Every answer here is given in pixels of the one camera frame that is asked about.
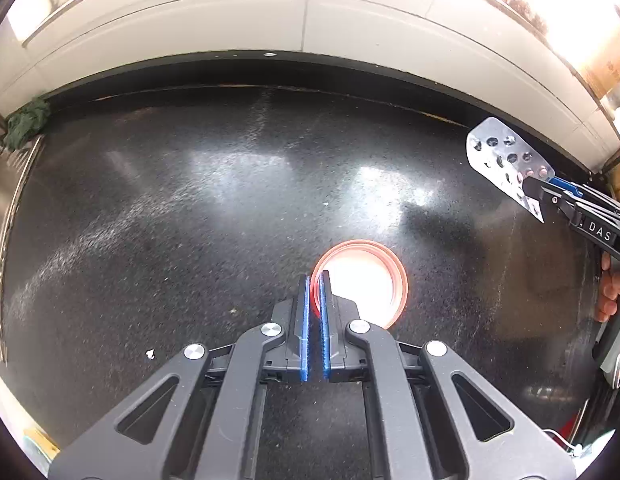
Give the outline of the person right hand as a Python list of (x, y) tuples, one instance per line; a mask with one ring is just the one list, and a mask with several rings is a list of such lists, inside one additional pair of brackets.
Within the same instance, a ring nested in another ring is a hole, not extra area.
[(611, 257), (604, 252), (602, 254), (602, 276), (599, 282), (595, 320), (601, 323), (607, 322), (619, 309), (619, 299), (620, 271), (611, 269)]

